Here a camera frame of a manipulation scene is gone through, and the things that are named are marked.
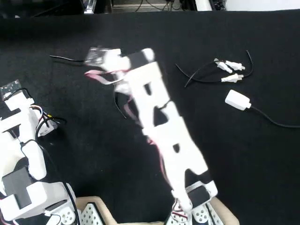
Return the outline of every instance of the equipment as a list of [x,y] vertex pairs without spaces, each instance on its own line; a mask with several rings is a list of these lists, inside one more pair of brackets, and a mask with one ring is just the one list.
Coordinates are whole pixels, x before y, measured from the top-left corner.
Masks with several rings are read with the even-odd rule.
[[[0,111],[0,192],[6,196],[0,201],[0,209],[4,219],[14,221],[44,213],[48,217],[59,215],[62,224],[73,223],[72,199],[75,194],[70,185],[39,181],[47,171],[45,149],[36,137],[53,131],[56,122],[40,106],[33,105],[33,98],[18,80],[1,87],[0,92],[3,100]],[[16,164],[24,157],[28,164],[17,168]],[[69,221],[65,222],[64,214],[69,215]]]
[[[150,144],[156,145],[161,155],[161,170],[172,188],[175,204],[171,217],[178,223],[215,224],[212,207],[207,204],[218,193],[211,179],[207,165],[197,146],[192,141],[183,118],[178,114],[176,105],[169,98],[162,80],[154,52],[144,49],[138,53],[121,57],[120,49],[91,48],[85,63],[100,67],[103,71],[90,70],[86,75],[104,85],[114,84],[115,91],[129,96],[135,102],[138,115],[125,105],[125,109],[148,137]],[[104,75],[113,75],[109,81]],[[198,175],[199,181],[185,187],[185,172],[191,170]],[[206,221],[198,218],[206,213]]]

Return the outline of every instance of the pink wire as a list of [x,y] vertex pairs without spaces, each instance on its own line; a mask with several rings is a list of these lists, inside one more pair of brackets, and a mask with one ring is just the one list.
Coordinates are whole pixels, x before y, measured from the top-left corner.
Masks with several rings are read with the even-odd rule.
[[2,212],[0,213],[0,219],[1,219],[1,222],[2,222],[4,225],[11,225],[11,224],[9,224],[9,223],[7,223],[7,222],[4,221],[3,216],[2,216]]

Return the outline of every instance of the white plastic part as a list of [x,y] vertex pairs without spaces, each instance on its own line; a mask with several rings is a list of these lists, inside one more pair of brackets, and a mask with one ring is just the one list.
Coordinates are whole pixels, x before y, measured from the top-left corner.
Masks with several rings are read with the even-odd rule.
[[205,224],[209,220],[209,214],[204,205],[199,205],[193,209],[193,217],[196,222]]
[[232,69],[234,70],[244,70],[245,67],[241,64],[241,63],[237,63],[237,62],[230,62],[230,61],[226,61],[225,62],[227,65],[229,65]]
[[245,110],[251,107],[250,99],[234,90],[230,90],[225,102],[239,110]]
[[13,111],[17,108],[26,108],[34,103],[32,98],[26,98],[22,91],[14,94],[8,100],[5,101],[10,111]]
[[224,62],[219,62],[217,58],[215,58],[214,61],[215,61],[218,68],[220,68],[220,69],[222,69],[222,70],[224,70],[224,71],[226,71],[230,74],[233,72],[233,70],[230,69]]
[[[129,71],[125,81],[130,86],[138,108],[143,133],[157,145],[163,156],[174,198],[178,198],[184,211],[191,210],[193,206],[185,190],[185,171],[190,169],[200,175],[208,168],[174,102],[170,101],[157,62]],[[151,95],[144,88],[146,84],[150,87]],[[154,108],[163,106],[161,111],[169,121],[155,127]],[[179,146],[179,152],[175,152],[174,145]]]
[[[67,184],[71,194],[76,199],[75,194]],[[20,209],[14,195],[10,195],[0,201],[0,209],[6,221],[19,218],[28,218],[44,213],[45,208],[69,199],[68,193],[61,182],[45,183],[35,182],[27,187],[31,204]]]
[[244,75],[233,74],[233,75],[221,78],[221,82],[236,83],[237,81],[241,81],[243,77],[244,77]]
[[[21,112],[0,120],[0,192],[4,195],[6,195],[6,192],[2,183],[2,177],[12,172],[16,163],[25,157],[21,151],[19,141],[25,143],[30,139],[34,140],[38,124],[38,117],[32,109],[28,107],[21,107],[20,109]],[[17,125],[20,125],[19,140],[14,139],[9,132],[5,132]],[[40,147],[34,142],[29,142],[23,150],[29,159],[30,174],[37,180],[44,178],[46,176],[46,167]]]
[[61,216],[61,223],[63,225],[71,225],[75,222],[74,209],[71,209],[70,207],[65,207],[60,211],[59,215]]
[[88,203],[82,211],[81,225],[104,225],[94,204]]

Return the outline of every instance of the black fabric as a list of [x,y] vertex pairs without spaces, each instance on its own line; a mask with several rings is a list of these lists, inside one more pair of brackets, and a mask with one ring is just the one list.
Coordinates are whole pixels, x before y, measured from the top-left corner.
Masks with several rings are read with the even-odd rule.
[[[36,104],[69,120],[43,145],[77,196],[100,196],[118,222],[165,220],[173,198],[158,153],[140,127],[116,110],[113,86],[86,78],[88,67],[49,58],[84,59],[97,45],[125,54],[153,48],[220,200],[243,225],[299,224],[300,130],[276,127],[224,102],[234,89],[275,120],[300,124],[299,19],[295,10],[1,21],[0,86],[19,79]],[[246,50],[254,73],[238,83],[193,83],[185,89],[187,78],[174,65],[191,73],[217,57],[249,68]],[[54,180],[48,163],[47,168]]]

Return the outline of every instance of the white plug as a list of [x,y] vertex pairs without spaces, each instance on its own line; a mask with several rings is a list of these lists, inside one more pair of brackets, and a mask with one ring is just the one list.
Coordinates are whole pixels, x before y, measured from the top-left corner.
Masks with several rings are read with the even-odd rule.
[[234,90],[230,90],[225,102],[239,110],[245,110],[251,107],[250,99]]
[[234,70],[246,69],[241,63],[226,61],[225,64],[229,65]]
[[224,62],[220,62],[217,58],[214,59],[215,63],[217,64],[217,67],[228,72],[228,73],[232,73],[233,70],[230,69]]
[[241,81],[243,77],[244,77],[244,75],[233,74],[233,75],[221,78],[221,82],[236,83],[237,81]]

